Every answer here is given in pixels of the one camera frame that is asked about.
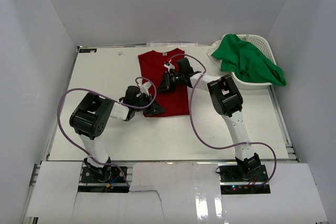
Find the purple cable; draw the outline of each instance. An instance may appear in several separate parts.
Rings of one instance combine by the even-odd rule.
[[[201,76],[198,78],[198,80],[196,81],[194,87],[192,88],[191,90],[191,94],[190,94],[190,101],[189,101],[189,118],[190,118],[190,123],[191,123],[191,127],[193,128],[193,131],[196,135],[196,137],[198,138],[198,140],[204,144],[205,146],[211,148],[211,149],[215,149],[215,150],[225,150],[225,149],[229,149],[229,148],[232,148],[232,147],[235,147],[235,146],[238,146],[238,145],[243,145],[243,144],[248,144],[247,142],[241,142],[241,143],[237,143],[237,144],[232,144],[232,145],[228,145],[228,146],[224,146],[224,147],[215,147],[215,146],[211,146],[209,144],[207,144],[203,139],[201,139],[200,135],[198,134],[196,128],[195,128],[195,125],[194,125],[194,121],[193,121],[193,117],[192,117],[192,101],[193,101],[193,95],[194,95],[194,92],[195,92],[195,89],[196,89],[196,86],[197,84],[200,82],[202,76],[205,74],[206,72],[206,68],[205,66],[198,60],[196,59],[195,57],[193,56],[190,56],[190,55],[186,55],[186,54],[177,54],[177,55],[173,55],[170,59],[176,57],[176,56],[179,56],[179,55],[184,55],[184,56],[187,56],[187,57],[190,57],[190,58],[193,58],[195,59],[199,64],[201,64],[201,66],[204,68],[204,71],[203,73],[201,74]],[[260,145],[264,145],[266,146],[267,148],[269,148],[272,153],[273,153],[273,156],[274,156],[274,168],[273,168],[273,171],[271,173],[271,175],[269,176],[268,180],[266,180],[264,183],[260,184],[260,185],[256,185],[256,186],[263,186],[265,184],[267,184],[274,176],[274,173],[277,169],[277,156],[275,154],[275,151],[272,149],[271,146],[269,146],[268,144],[265,144],[265,143],[262,143],[262,142],[250,142],[251,145],[253,144],[260,144]]]
[[[97,164],[99,164],[99,165],[110,165],[110,166],[115,166],[116,168],[118,168],[118,170],[121,172],[121,174],[122,174],[122,176],[123,176],[123,178],[124,178],[124,180],[125,180],[125,182],[126,182],[126,184],[127,184],[128,187],[130,187],[130,184],[128,183],[128,181],[127,181],[127,179],[126,179],[126,176],[125,176],[123,170],[121,169],[121,167],[120,167],[119,165],[114,164],[114,163],[101,163],[101,162],[99,162],[99,161],[96,160],[94,157],[92,157],[91,154],[90,154],[86,149],[84,149],[84,148],[81,147],[80,145],[76,144],[76,143],[75,143],[75,142],[74,142],[74,141],[67,135],[67,133],[65,133],[65,131],[64,131],[63,127],[62,127],[62,124],[61,124],[61,108],[62,108],[62,105],[63,105],[64,98],[65,98],[65,96],[66,96],[68,93],[73,92],[73,91],[81,90],[81,91],[87,91],[87,92],[90,92],[90,93],[99,95],[100,97],[103,97],[103,98],[105,98],[105,99],[112,100],[113,102],[116,102],[116,103],[120,103],[121,105],[124,105],[124,106],[129,107],[129,108],[133,108],[133,109],[145,109],[145,108],[149,107],[149,106],[154,102],[154,100],[155,100],[155,98],[156,98],[156,87],[155,87],[154,83],[153,83],[151,80],[149,80],[149,79],[147,79],[147,78],[145,78],[145,77],[137,77],[137,78],[135,79],[135,82],[137,83],[137,80],[139,80],[139,79],[143,79],[143,80],[146,80],[146,81],[150,82],[151,85],[152,85],[153,88],[154,88],[154,91],[155,91],[155,93],[154,93],[154,97],[153,97],[152,101],[151,101],[149,104],[147,104],[146,106],[143,106],[143,107],[131,106],[131,105],[128,105],[128,104],[124,104],[124,103],[119,102],[119,101],[117,101],[117,100],[115,100],[115,99],[109,98],[109,97],[107,97],[106,95],[97,93],[97,92],[95,92],[95,91],[93,91],[93,90],[90,90],[90,89],[84,89],[84,88],[74,88],[74,89],[69,89],[68,91],[66,91],[66,92],[61,96],[61,98],[59,99],[59,102],[58,102],[58,106],[57,106],[57,123],[58,123],[58,127],[59,127],[59,129],[61,130],[61,133],[63,134],[63,136],[64,136],[64,137],[65,137],[71,144],[73,144],[75,147],[81,149],[81,150],[82,150],[83,152],[85,152],[88,156],[90,156],[91,159],[92,159],[93,161],[95,161]]]

